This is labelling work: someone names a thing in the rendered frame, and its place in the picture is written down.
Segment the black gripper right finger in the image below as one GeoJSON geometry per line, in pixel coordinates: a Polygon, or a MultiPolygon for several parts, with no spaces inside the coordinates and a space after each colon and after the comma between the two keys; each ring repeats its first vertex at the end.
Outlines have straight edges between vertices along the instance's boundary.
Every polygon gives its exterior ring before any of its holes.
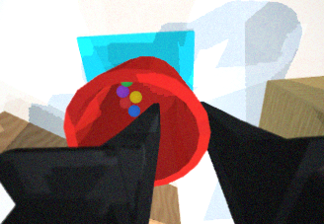
{"type": "Polygon", "coordinates": [[[324,171],[324,135],[286,139],[201,104],[207,153],[234,224],[284,224],[308,177],[324,171]]]}

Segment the yellow marble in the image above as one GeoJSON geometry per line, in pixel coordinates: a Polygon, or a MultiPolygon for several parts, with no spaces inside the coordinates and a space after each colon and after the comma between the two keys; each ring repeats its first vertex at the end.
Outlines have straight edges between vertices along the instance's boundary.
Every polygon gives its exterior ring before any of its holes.
{"type": "Polygon", "coordinates": [[[142,95],[141,93],[139,93],[138,91],[133,91],[130,95],[129,95],[130,100],[137,104],[142,100],[142,95]]]}

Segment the red cup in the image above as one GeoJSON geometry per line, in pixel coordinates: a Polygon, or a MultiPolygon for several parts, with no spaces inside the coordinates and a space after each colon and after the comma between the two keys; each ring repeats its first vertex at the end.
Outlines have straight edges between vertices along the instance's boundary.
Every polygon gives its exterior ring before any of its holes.
{"type": "Polygon", "coordinates": [[[133,82],[140,116],[160,104],[160,143],[154,186],[167,185],[196,167],[207,151],[207,112],[177,70],[154,56],[139,56],[97,76],[74,94],[65,109],[64,130],[69,147],[102,146],[136,118],[120,106],[117,88],[133,82]]]}

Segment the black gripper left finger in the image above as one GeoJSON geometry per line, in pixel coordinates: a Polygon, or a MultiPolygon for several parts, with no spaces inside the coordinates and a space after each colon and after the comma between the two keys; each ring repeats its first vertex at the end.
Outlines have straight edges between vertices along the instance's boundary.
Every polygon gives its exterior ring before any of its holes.
{"type": "Polygon", "coordinates": [[[0,185],[22,198],[105,198],[118,224],[149,224],[160,143],[154,103],[102,146],[15,148],[0,153],[0,185]]]}

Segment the blue marble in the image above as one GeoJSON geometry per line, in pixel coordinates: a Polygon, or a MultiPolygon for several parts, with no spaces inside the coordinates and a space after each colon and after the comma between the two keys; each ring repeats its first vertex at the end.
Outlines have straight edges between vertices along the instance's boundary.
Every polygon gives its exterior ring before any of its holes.
{"type": "Polygon", "coordinates": [[[130,108],[128,109],[128,113],[130,116],[136,117],[140,114],[140,108],[139,106],[133,105],[130,106],[130,108]]]}

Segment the purple marble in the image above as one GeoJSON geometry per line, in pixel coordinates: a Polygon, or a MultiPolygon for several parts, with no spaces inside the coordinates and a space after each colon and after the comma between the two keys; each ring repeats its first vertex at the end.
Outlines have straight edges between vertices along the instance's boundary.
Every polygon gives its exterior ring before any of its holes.
{"type": "Polygon", "coordinates": [[[129,94],[129,89],[128,87],[125,87],[123,85],[121,86],[118,86],[117,88],[117,95],[120,97],[120,98],[125,98],[127,97],[129,94]]]}

